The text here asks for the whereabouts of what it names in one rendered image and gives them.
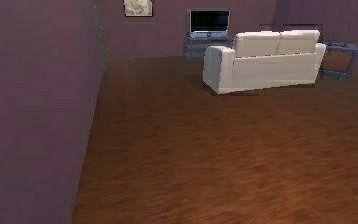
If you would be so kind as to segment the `blue glass television stand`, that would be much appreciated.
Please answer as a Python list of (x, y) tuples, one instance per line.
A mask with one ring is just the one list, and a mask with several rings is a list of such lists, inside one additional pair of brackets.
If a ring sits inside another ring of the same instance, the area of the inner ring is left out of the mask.
[(187, 59), (196, 57), (203, 57), (205, 51), (210, 46), (232, 46), (233, 38), (230, 36), (224, 37), (190, 37), (184, 38), (183, 54)]

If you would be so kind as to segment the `black television set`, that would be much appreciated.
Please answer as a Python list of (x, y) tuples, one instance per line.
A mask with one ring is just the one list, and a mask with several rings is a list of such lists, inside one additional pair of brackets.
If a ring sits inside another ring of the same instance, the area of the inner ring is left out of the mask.
[(193, 38), (228, 35), (229, 9), (188, 9), (187, 33)]

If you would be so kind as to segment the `white sofa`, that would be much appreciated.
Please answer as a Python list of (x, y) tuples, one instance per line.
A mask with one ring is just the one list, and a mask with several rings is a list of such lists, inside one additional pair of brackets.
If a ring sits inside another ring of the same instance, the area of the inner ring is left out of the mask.
[(327, 49), (317, 30), (243, 32), (205, 50), (203, 82), (217, 94), (313, 84)]

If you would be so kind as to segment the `blue side table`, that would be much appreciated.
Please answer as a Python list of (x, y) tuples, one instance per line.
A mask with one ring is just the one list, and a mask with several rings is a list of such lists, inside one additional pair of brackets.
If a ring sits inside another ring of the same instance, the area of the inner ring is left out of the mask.
[(321, 78), (330, 77), (339, 80), (351, 76), (358, 47), (353, 43), (325, 42), (327, 47), (319, 69)]

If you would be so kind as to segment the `beige framed wall picture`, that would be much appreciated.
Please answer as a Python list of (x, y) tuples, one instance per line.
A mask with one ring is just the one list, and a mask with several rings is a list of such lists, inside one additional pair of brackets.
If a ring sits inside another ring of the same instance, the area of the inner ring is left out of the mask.
[(152, 0), (124, 0), (124, 7), (127, 17), (151, 17), (153, 15)]

